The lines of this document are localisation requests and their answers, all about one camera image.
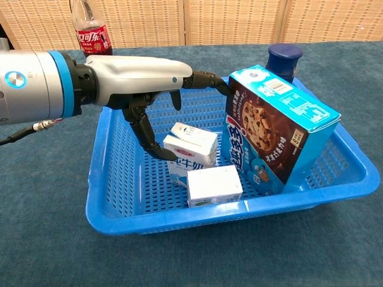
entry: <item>white milk carton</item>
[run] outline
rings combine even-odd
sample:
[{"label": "white milk carton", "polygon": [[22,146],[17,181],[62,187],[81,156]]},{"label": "white milk carton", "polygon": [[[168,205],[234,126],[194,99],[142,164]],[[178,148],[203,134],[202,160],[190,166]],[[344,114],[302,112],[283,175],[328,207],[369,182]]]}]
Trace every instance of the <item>white milk carton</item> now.
[{"label": "white milk carton", "polygon": [[242,185],[234,165],[187,172],[189,207],[238,201]]},{"label": "white milk carton", "polygon": [[187,187],[188,170],[215,166],[218,136],[213,132],[175,123],[171,134],[163,140],[163,146],[177,156],[176,161],[168,161],[171,181]]}]

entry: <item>wicker screen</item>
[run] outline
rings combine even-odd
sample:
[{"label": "wicker screen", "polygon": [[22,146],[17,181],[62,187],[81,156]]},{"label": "wicker screen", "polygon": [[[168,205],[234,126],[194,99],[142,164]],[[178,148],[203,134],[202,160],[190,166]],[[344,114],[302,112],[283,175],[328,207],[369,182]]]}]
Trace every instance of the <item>wicker screen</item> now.
[{"label": "wicker screen", "polygon": [[383,0],[288,0],[279,41],[379,41]]},{"label": "wicker screen", "polygon": [[[112,45],[184,45],[182,0],[93,0]],[[15,48],[78,49],[68,0],[0,0],[0,23]]]},{"label": "wicker screen", "polygon": [[285,0],[185,0],[186,44],[276,42]]}]

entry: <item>blue cap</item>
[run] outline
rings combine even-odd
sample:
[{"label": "blue cap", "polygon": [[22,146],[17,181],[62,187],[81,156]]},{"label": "blue cap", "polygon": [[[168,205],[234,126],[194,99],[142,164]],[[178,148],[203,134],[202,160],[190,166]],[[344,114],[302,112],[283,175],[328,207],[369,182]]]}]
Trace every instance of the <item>blue cap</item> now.
[{"label": "blue cap", "polygon": [[302,49],[294,44],[271,45],[266,69],[292,83],[295,67],[302,54]]}]

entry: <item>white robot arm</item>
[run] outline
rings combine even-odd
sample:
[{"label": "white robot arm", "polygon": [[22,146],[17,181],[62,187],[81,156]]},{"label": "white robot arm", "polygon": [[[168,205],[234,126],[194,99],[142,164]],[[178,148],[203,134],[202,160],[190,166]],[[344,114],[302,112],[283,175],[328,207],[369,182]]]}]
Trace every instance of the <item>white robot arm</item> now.
[{"label": "white robot arm", "polygon": [[160,93],[169,91],[177,110],[180,88],[213,87],[230,94],[218,76],[169,59],[89,56],[76,64],[57,51],[0,51],[0,63],[0,124],[72,117],[90,103],[122,109],[143,149],[162,160],[176,157],[155,141],[145,113]]}]

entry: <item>cable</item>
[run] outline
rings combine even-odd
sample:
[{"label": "cable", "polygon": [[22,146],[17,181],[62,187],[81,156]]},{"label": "cable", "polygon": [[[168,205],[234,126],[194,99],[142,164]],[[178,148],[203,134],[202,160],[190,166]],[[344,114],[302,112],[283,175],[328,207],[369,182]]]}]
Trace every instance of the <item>cable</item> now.
[{"label": "cable", "polygon": [[54,126],[55,124],[61,123],[62,120],[63,120],[62,118],[58,118],[58,119],[53,120],[53,121],[52,120],[45,120],[45,121],[40,121],[39,123],[35,123],[33,126],[26,127],[22,130],[19,130],[16,133],[14,133],[13,135],[7,137],[6,139],[0,140],[0,146],[16,142],[19,139],[25,138],[26,136],[29,136],[33,133],[49,129],[50,127]]}]

